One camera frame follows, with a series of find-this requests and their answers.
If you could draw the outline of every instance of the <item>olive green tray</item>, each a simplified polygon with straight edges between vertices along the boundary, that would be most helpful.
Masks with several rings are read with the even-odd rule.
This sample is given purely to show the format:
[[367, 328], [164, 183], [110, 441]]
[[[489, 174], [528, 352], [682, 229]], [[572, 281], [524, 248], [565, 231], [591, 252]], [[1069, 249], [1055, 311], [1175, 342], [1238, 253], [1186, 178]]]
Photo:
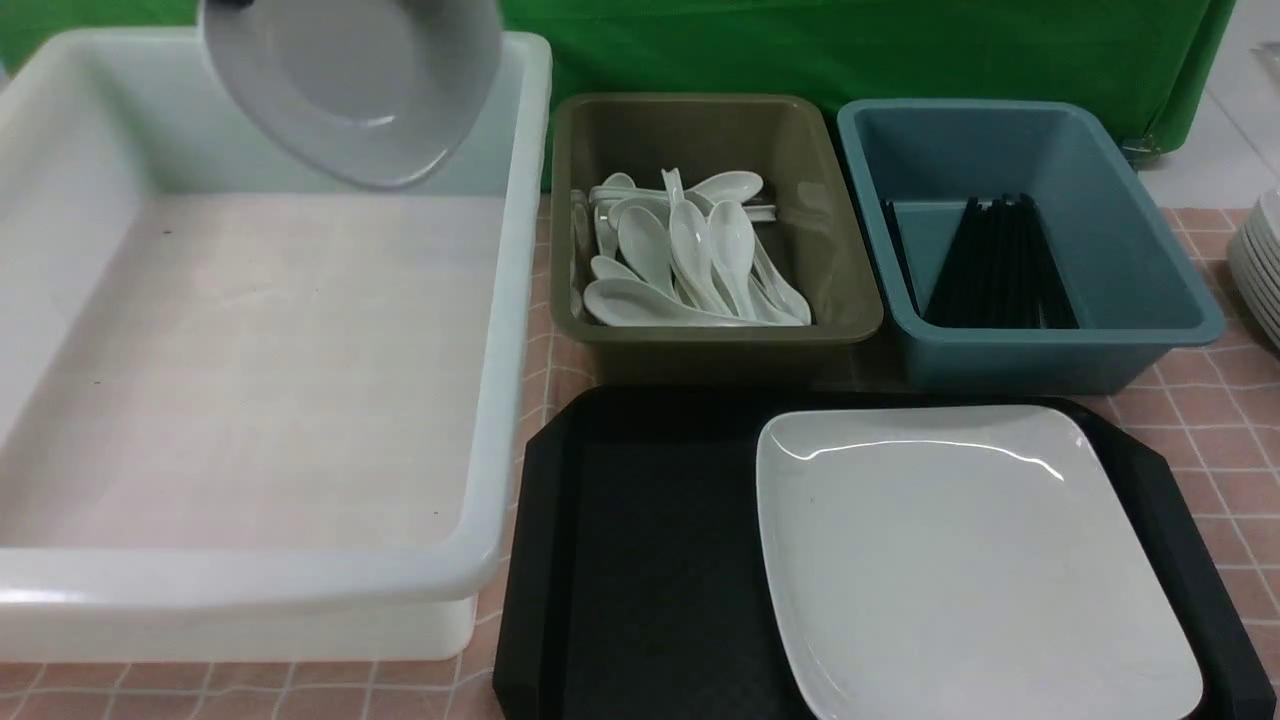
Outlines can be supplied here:
[[[691, 186], [753, 170], [774, 190], [778, 222], [756, 232], [809, 300], [803, 328], [611, 328], [570, 309], [590, 281], [594, 238], [575, 242], [573, 191], [616, 172], [662, 187], [680, 168]], [[876, 274], [818, 109], [778, 95], [581, 95], [561, 105], [552, 167], [552, 316], [585, 345], [604, 383], [805, 382], [883, 319]]]

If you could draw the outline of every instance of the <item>black chopsticks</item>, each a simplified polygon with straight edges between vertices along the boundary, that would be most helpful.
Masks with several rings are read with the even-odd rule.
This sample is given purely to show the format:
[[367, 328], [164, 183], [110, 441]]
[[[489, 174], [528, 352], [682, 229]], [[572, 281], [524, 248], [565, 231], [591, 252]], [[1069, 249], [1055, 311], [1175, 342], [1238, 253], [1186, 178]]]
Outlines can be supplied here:
[[969, 199], [928, 305], [920, 313], [893, 202], [881, 202], [911, 306], [948, 328], [1079, 328], [1029, 195]]

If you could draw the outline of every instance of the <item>green backdrop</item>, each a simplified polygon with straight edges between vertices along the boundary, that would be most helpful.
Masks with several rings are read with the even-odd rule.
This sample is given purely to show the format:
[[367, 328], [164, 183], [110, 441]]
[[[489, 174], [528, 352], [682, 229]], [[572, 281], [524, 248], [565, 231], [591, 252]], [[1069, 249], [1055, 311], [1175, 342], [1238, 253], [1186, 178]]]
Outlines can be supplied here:
[[[86, 26], [189, 24], [195, 0], [0, 0], [0, 58]], [[553, 102], [603, 90], [1062, 100], [1123, 142], [1185, 140], [1234, 0], [504, 0], [547, 37]]]

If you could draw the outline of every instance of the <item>teal bin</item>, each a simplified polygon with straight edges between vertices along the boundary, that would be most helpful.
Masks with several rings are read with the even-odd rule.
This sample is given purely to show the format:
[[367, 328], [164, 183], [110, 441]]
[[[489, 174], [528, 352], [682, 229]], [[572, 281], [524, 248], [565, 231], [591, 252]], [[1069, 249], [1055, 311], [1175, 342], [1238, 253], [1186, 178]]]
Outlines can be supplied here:
[[[838, 115], [854, 195], [910, 384], [934, 392], [1112, 393], [1169, 350], [1208, 345], [1222, 311], [1119, 149], [1073, 105], [864, 100]], [[1079, 329], [942, 328], [922, 311], [969, 197], [1030, 195]]]

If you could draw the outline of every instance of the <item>white plastic tub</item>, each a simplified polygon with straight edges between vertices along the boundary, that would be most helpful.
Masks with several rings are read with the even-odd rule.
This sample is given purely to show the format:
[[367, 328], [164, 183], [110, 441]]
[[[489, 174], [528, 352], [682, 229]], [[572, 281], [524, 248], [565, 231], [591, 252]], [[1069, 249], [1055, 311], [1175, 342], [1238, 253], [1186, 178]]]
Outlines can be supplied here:
[[550, 51], [365, 195], [192, 29], [63, 35], [0, 95], [0, 659], [442, 659], [512, 470]]

